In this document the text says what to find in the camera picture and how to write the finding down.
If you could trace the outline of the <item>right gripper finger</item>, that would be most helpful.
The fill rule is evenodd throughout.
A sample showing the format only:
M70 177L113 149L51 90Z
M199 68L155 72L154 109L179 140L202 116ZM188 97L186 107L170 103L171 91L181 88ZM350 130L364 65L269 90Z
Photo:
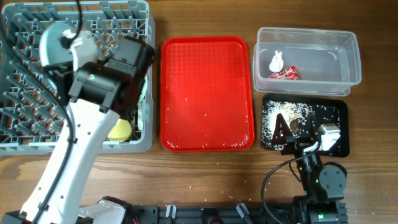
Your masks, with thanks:
M316 119L315 115L309 112L307 115L307 129L310 137L315 137L317 135L319 127L320 123Z
M293 140L293 134L283 115L279 113L276 117L275 130L272 137L273 145L283 145Z

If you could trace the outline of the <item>white napkin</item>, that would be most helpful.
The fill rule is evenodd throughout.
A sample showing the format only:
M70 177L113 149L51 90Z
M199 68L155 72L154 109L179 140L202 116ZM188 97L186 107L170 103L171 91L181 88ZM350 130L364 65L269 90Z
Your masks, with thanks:
M282 70L284 66L284 61L282 59L282 52L279 50L275 51L275 55L272 57L272 60L269 64L269 70L273 73L278 73Z

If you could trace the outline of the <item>red snack wrapper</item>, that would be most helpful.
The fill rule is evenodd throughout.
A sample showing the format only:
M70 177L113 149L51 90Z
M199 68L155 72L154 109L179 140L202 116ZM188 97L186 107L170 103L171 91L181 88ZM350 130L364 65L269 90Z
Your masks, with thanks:
M278 80L298 80L300 74L294 65L287 67L280 72L272 73L269 78Z

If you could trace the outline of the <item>white plastic spoon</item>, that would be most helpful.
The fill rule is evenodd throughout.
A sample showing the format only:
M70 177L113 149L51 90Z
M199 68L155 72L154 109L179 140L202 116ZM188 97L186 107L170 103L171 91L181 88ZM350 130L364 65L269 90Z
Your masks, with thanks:
M144 105L143 101L138 104L137 107L137 128L139 131L144 129Z

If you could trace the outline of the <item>yellow cup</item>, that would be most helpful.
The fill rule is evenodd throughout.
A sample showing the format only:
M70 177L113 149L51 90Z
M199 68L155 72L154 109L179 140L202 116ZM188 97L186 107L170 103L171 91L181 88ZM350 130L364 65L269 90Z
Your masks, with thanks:
M124 142L131 137L132 127L128 120L118 119L112 130L108 134L110 141Z

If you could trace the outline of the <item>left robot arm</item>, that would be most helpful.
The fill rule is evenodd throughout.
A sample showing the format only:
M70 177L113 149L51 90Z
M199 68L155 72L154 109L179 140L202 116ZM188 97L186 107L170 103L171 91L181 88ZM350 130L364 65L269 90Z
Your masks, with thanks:
M96 59L91 35L70 42L73 58L50 63L47 70L62 94L65 124L35 190L20 210L3 223L130 223L130 203L103 197L80 205L93 163L108 134L128 119L138 104L155 51L142 40L126 37L106 64Z

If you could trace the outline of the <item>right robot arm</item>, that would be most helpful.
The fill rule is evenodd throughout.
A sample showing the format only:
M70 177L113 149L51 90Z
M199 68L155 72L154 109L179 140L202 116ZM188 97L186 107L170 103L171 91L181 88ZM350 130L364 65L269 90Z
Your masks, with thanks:
M295 137L282 114L276 117L273 145L282 145L282 155L292 154L297 165L307 203L331 203L344 198L347 171L335 163L320 159L340 138L337 125L321 124L313 113L307 115L306 137Z

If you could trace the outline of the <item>light blue plate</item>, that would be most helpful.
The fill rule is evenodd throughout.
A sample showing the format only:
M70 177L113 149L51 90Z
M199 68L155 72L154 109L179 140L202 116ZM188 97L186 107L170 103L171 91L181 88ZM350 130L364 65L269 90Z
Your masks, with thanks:
M141 103L143 101L143 99L144 99L144 97L146 95L147 86L148 86L148 78L147 78L147 75L145 75L144 84L143 84L143 87L142 87L142 91L141 91L138 103Z

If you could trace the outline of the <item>light blue bowl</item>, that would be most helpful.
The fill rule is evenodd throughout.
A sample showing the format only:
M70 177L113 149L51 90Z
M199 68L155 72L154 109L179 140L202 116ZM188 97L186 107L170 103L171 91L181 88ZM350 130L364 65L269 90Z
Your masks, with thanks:
M72 54L61 45L60 38L63 32L70 30L68 24L55 22L43 32L39 42L40 64L43 67L58 63L71 62Z

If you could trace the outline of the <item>food scraps and rice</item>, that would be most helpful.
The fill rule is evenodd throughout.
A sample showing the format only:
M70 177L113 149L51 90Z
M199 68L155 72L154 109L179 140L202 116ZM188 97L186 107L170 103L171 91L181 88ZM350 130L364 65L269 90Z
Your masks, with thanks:
M285 119L293 137L309 137L310 131L307 122L309 113L313 113L320 124L334 123L340 127L340 112L334 106L266 100L262 106L261 145L270 150L280 151L283 149L283 145L272 144L278 114Z

